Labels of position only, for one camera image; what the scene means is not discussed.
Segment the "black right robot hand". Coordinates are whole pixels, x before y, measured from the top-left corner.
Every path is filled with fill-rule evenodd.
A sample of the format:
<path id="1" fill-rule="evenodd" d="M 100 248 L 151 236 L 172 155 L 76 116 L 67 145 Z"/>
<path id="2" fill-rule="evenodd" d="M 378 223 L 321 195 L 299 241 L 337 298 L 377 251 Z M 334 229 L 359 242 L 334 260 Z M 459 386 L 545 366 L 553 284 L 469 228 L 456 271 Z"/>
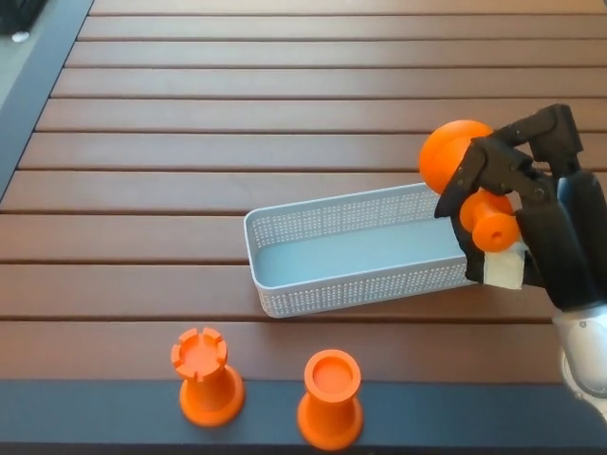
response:
<path id="1" fill-rule="evenodd" d="M 563 312 L 606 301 L 606 200 L 585 171 L 570 107 L 555 103 L 497 130 L 457 120 L 435 130 L 419 156 L 473 282 L 489 252 L 523 242 L 523 282 Z"/>

